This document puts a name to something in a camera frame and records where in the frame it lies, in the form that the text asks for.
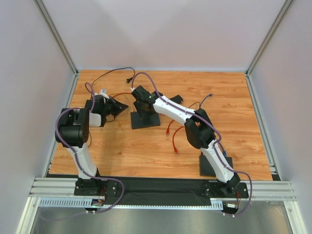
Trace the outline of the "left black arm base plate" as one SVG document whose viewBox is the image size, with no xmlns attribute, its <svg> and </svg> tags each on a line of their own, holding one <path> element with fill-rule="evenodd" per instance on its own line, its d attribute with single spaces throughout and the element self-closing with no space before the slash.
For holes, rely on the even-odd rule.
<svg viewBox="0 0 312 234">
<path fill-rule="evenodd" d="M 118 182 L 113 180 L 81 179 L 75 183 L 76 196 L 116 196 Z"/>
</svg>

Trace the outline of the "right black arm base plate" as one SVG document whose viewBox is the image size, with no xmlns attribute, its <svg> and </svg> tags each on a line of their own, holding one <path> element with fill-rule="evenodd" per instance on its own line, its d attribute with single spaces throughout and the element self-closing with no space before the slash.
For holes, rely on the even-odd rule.
<svg viewBox="0 0 312 234">
<path fill-rule="evenodd" d="M 232 188 L 225 183 L 217 180 L 207 180 L 203 183 L 204 195 L 208 198 L 249 198 L 249 192 L 246 183 L 238 183 Z"/>
</svg>

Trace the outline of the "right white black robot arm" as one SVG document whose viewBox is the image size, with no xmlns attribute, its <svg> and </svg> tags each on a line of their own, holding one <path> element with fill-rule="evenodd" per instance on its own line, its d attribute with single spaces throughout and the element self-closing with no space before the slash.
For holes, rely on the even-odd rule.
<svg viewBox="0 0 312 234">
<path fill-rule="evenodd" d="M 199 108 L 190 109 L 179 105 L 157 91 L 148 92 L 142 86 L 131 89 L 136 99 L 135 107 L 142 118 L 151 114 L 163 114 L 184 126 L 188 142 L 199 149 L 214 170 L 221 189 L 233 193 L 240 183 L 240 178 L 232 166 L 223 158 L 216 139 L 216 129 L 207 113 Z"/>
</svg>

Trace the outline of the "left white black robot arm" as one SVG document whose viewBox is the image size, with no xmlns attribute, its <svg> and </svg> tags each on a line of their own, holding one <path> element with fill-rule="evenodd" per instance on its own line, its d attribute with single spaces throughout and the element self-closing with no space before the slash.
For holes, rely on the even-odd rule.
<svg viewBox="0 0 312 234">
<path fill-rule="evenodd" d="M 56 122 L 55 138 L 72 155 L 78 169 L 74 195 L 116 196 L 119 182 L 100 179 L 88 148 L 90 127 L 103 127 L 107 117 L 116 117 L 129 106 L 113 97 L 95 95 L 83 108 L 63 108 Z"/>
</svg>

